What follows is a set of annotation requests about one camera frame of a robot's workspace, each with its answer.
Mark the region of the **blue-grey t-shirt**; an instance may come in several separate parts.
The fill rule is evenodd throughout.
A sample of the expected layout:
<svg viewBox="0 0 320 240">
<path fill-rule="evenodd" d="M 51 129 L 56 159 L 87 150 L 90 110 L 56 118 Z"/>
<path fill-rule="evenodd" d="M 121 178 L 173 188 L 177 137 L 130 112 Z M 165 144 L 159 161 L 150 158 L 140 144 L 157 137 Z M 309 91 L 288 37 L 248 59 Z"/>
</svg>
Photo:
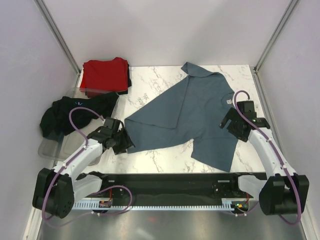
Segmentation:
<svg viewBox="0 0 320 240">
<path fill-rule="evenodd" d="M 234 91 L 219 72 L 186 62 L 187 76 L 124 120 L 134 146 L 129 154 L 193 141 L 191 157 L 231 170 L 237 139 L 220 123 L 233 106 Z"/>
</svg>

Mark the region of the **clear plastic bin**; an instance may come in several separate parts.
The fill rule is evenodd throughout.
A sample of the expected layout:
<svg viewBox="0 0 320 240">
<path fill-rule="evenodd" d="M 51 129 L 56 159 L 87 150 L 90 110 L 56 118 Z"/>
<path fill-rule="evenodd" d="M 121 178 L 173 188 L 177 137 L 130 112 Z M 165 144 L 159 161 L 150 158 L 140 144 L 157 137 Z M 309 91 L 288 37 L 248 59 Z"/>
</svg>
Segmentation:
<svg viewBox="0 0 320 240">
<path fill-rule="evenodd" d="M 70 89 L 63 97 L 90 99 L 97 95 L 106 93 L 114 92 L 75 87 Z M 81 128 L 80 130 L 85 135 L 88 135 L 103 124 L 103 120 L 100 117 L 101 116 L 98 116 L 98 119 L 93 119 L 87 126 Z M 43 138 L 38 149 L 38 154 L 42 158 L 63 162 L 73 152 L 75 152 L 84 141 L 84 137 L 75 130 L 68 135 L 59 134 L 54 135 L 50 138 Z"/>
</svg>

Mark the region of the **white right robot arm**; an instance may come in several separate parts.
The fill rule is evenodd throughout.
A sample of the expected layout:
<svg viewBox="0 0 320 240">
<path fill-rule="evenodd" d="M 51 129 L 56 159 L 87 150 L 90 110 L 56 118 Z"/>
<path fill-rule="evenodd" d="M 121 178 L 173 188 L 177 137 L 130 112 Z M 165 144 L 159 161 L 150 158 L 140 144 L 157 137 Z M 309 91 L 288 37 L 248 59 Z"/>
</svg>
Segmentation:
<svg viewBox="0 0 320 240">
<path fill-rule="evenodd" d="M 245 192 L 259 201 L 265 215 L 301 217 L 307 200 L 310 182 L 290 166 L 277 146 L 271 127 L 264 117 L 258 117 L 251 100 L 240 101 L 230 108 L 220 128 L 226 128 L 238 140 L 249 142 L 258 154 L 266 180 L 254 175 L 241 175 L 229 184 L 235 197 Z"/>
</svg>

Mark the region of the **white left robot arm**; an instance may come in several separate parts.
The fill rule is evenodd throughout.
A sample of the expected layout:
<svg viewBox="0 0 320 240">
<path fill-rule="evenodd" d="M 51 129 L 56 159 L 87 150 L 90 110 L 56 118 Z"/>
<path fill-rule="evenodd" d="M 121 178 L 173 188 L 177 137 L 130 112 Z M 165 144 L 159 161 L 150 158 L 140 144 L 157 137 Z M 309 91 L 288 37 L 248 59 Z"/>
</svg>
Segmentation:
<svg viewBox="0 0 320 240">
<path fill-rule="evenodd" d="M 37 175 L 32 206 L 43 214 L 65 218 L 73 205 L 90 195 L 106 196 L 110 185 L 97 171 L 84 169 L 105 151 L 126 153 L 134 144 L 122 121 L 106 118 L 104 124 L 84 137 L 83 144 L 55 167 L 43 168 Z"/>
</svg>

